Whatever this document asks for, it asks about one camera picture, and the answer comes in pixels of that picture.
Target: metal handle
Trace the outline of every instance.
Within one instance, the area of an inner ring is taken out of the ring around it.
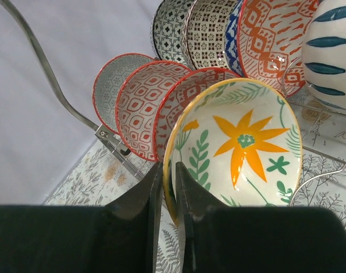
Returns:
[[[47,57],[44,54],[44,51],[41,48],[40,43],[32,32],[29,24],[26,22],[24,17],[21,15],[20,11],[9,1],[9,0],[0,0],[0,5],[3,6],[11,16],[19,23],[21,28],[26,34],[30,44],[32,45],[35,55],[39,60],[41,68],[43,69],[45,76],[47,77],[51,88],[59,102],[70,112],[73,116],[75,116],[79,121],[83,122],[88,127],[92,128],[94,131],[98,130],[98,125],[93,121],[86,118],[80,112],[78,112],[64,97],[64,94],[59,86],[57,78],[54,75],[53,69],[51,68]]]

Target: orange flower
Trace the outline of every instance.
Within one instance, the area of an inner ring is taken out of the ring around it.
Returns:
[[[272,117],[262,119],[250,126],[252,111],[253,110],[245,114],[237,126],[234,126],[224,118],[213,116],[222,132],[230,138],[217,150],[214,156],[234,149],[231,156],[231,178],[234,188],[236,188],[237,180],[245,159],[252,170],[267,182],[257,151],[288,152],[288,150],[268,143],[265,140],[277,137],[289,129],[261,130],[268,124]]]
[[[190,131],[192,129],[197,129],[199,127],[199,123],[197,120],[188,122],[184,127],[183,127],[183,132]]]

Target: patterned tablecloth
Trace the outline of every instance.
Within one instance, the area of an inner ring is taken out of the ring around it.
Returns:
[[[290,98],[290,101],[321,107],[321,104],[304,90]],[[303,109],[300,106],[293,106],[293,110],[301,127],[304,145],[346,160],[346,118],[324,114],[313,125],[318,116],[317,111]],[[130,161],[138,168],[143,166],[143,174],[152,166],[152,163],[145,163],[134,155],[130,156]],[[300,182],[340,168],[341,164],[336,161],[305,151]],[[48,197],[45,204],[106,205],[137,182],[137,179],[100,142],[96,142],[70,175]],[[299,192],[295,205],[327,208],[345,223],[346,169],[341,173],[322,176],[310,182]],[[179,272],[178,252],[177,229],[168,211],[163,208],[156,272]]]

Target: red patterned bowl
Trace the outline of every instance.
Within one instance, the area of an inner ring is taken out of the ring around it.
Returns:
[[[239,77],[228,69],[211,67],[191,72],[181,78],[168,91],[157,110],[152,134],[155,157],[163,161],[170,133],[178,117],[197,95],[217,82]]]
[[[240,10],[237,50],[245,76],[280,92],[286,68],[300,57],[304,33],[317,8],[317,0],[244,0]],[[287,94],[305,84],[301,63],[285,77]]]
[[[191,70],[172,61],[154,61],[135,70],[116,100],[116,125],[124,144],[139,157],[158,161],[153,151],[153,123],[164,97]]]

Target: green flower center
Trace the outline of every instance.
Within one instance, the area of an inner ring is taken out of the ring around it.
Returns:
[[[255,138],[253,135],[240,135],[237,141],[240,143],[242,149],[245,149],[255,143]]]

